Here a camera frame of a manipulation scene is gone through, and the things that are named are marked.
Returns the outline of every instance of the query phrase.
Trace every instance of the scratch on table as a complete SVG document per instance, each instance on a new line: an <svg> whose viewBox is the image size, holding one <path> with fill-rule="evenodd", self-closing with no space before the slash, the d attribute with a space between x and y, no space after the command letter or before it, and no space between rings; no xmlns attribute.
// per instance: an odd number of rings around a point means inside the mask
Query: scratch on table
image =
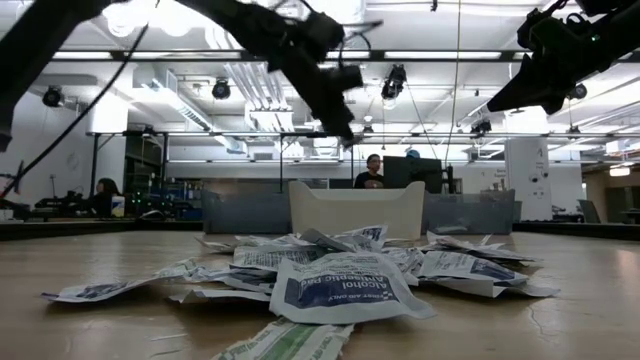
<svg viewBox="0 0 640 360"><path fill-rule="evenodd" d="M156 357L156 356L162 356L162 355L175 354L175 353L180 352L180 351L182 351L182 349L175 349L175 350L169 350L169 351L162 351L162 352L159 352L159 353L155 353L155 354L149 355L148 359L154 358L154 357Z"/></svg>
<svg viewBox="0 0 640 360"><path fill-rule="evenodd" d="M542 324L540 324L540 321L536 319L536 311L533 309L533 306L529 305L527 306L527 309L531 311L529 313L529 319L531 319L531 321L534 324L536 324L536 327L538 328L538 334L540 334L540 337L545 341L549 341L549 339L547 339L547 336L550 336L550 334L545 333L544 327L542 326Z"/></svg>
<svg viewBox="0 0 640 360"><path fill-rule="evenodd" d="M158 337L154 337L149 339L150 341L158 341L158 340L167 340L167 339L174 339L174 338L179 338L179 337L183 337L183 336L187 336L188 334L175 334L175 335L167 335L167 336L158 336Z"/></svg>

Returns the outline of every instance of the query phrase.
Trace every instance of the pile of packets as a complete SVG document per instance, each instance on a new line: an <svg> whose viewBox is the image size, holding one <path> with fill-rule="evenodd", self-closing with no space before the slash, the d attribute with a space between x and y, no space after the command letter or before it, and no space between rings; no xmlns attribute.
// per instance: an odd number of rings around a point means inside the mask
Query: pile of packets
<svg viewBox="0 0 640 360"><path fill-rule="evenodd" d="M187 259L147 279L74 286L42 296L86 303L150 284L224 283L228 290L189 289L170 300L180 304L216 298L268 302L281 318L214 359L279 358L281 351L291 351L285 345L292 343L300 345L292 359L335 359L355 323L399 315L435 316L435 310L415 297L410 287L435 285L490 298L508 292L531 297L559 292L533 286L528 276L511 270L539 259L502 249L503 244L486 245L488 236L474 245L429 233L426 246L394 247L414 242L387 241L386 233L386 225L376 225L337 236L309 229L273 240L237 236L233 243L224 244L196 238L208 252L232 255L231 262L211 269Z"/></svg>

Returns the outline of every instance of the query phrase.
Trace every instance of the table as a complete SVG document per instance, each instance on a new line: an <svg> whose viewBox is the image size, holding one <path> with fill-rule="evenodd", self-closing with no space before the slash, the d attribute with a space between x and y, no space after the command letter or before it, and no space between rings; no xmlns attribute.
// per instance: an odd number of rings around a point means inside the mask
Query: table
<svg viewBox="0 0 640 360"><path fill-rule="evenodd" d="M162 300L173 286L134 290L96 305L50 305L37 297L65 286L141 278L201 256L196 234L0 242L0 358L200 360L252 337L275 319L267 304L180 307ZM640 245L526 233L491 242L544 258L533 282L562 293L536 301L416 290L438 311L436 318L359 324L343 348L344 359L638 358Z"/></svg>

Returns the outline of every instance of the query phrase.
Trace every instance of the black monitor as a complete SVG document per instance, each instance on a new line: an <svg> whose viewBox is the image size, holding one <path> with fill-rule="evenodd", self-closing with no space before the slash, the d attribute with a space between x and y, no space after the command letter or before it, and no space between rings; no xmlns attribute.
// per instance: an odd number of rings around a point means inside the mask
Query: black monitor
<svg viewBox="0 0 640 360"><path fill-rule="evenodd" d="M442 161L385 156L383 163L385 189L404 189L414 181L424 181L429 193L442 193Z"/></svg>

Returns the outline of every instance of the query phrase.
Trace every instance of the cable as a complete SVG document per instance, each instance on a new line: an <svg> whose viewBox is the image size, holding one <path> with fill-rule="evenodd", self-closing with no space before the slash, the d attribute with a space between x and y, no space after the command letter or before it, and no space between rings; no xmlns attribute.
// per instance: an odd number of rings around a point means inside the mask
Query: cable
<svg viewBox="0 0 640 360"><path fill-rule="evenodd" d="M447 166L449 160L449 148L451 147L451 137L453 137L453 128L456 126L456 100L458 97L458 74L460 71L460 38L462 33L462 0L458 0L458 40L456 50L456 75L453 83L453 110L451 111L451 129L447 139L447 151L444 155L444 166Z"/></svg>
<svg viewBox="0 0 640 360"><path fill-rule="evenodd" d="M338 51L338 66L341 68L344 67L344 63L342 60L342 53L344 52L344 46L351 39L355 39L357 37L361 38L362 40L364 40L365 44L367 45L367 51L371 51L372 49L371 42L369 41L369 39L367 39L366 36L364 36L364 34L368 33L371 30L374 30L377 27L380 27L383 23L384 22L382 20L378 20L378 21L364 22L361 24L347 24L350 26L361 25L361 26L368 26L368 27L366 29L356 31L353 34L342 39L342 42L340 43L340 51Z"/></svg>
<svg viewBox="0 0 640 360"><path fill-rule="evenodd" d="M124 58L124 60L122 61L122 64L120 65L120 67L118 68L118 70L116 70L115 74L113 75L113 77L111 77L111 80L109 80L109 82L107 83L107 85L102 89L102 91L98 94L98 96L96 96L96 98L91 102L91 104L89 104L89 106L84 109L84 111L82 111L82 113L80 113L80 116L78 116L63 132L62 134L60 134L60 136L58 136L57 139L55 139L51 145L49 145L40 155L38 155L37 158L35 158L35 160L33 160L29 165L27 165L27 167L24 168L24 170L20 173L20 174L16 174L15 179L11 182L11 184L9 184L9 186L7 186L4 191L2 192L2 194L0 195L0 198L4 198L6 197L11 190L13 190L13 188L16 186L16 184L18 184L20 182L20 180L31 170L33 170L34 167L36 167L36 165L38 165L45 157L47 157L47 155L49 155L51 153L51 151L53 151L53 149L55 149L61 142L62 140L64 140L65 137L67 137L67 135L69 135L69 133L71 133L71 131L73 131L73 129L76 127L76 125L78 125L88 114L89 112L96 106L96 104L106 95L106 93L109 91L109 89L113 86L113 84L116 82L116 80L118 79L118 77L120 76L120 74L124 71L125 67L127 66L127 64L129 63L129 61L131 60L131 57L133 56L133 53L136 51L136 49L138 48L138 45L140 45L140 42L142 41L142 38L144 37L144 34L147 32L147 30L149 29L149 23L147 23L142 30L140 31L140 35L138 35L138 38L136 39L136 41L133 43L133 46L131 47L131 50L129 50L129 53L127 54L127 56Z"/></svg>
<svg viewBox="0 0 640 360"><path fill-rule="evenodd" d="M436 160L438 160L438 155L436 155L436 150L433 148L433 144L431 143L431 139L429 139L429 132L427 132L427 128L424 126L424 122L422 121L422 116L420 115L420 110L418 110L418 105L416 104L416 100L413 98L413 92L411 91L411 85L407 81L407 88L409 90L409 96L411 96L411 102L413 103L413 108L416 110L416 116L418 116L418 121L422 126L422 130L424 134L427 136L427 141L429 142L429 146L431 146L431 151L433 152L433 156Z"/></svg>

